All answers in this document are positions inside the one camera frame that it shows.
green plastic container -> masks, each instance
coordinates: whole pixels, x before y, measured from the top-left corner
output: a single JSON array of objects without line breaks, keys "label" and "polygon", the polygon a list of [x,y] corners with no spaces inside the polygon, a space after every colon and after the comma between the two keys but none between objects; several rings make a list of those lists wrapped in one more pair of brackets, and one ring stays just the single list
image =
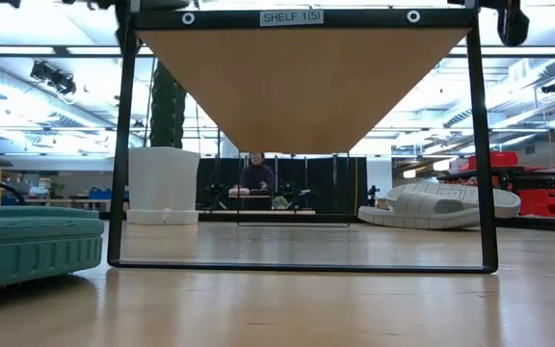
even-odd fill
[{"label": "green plastic container", "polygon": [[95,211],[0,207],[0,286],[99,265],[103,232]]}]

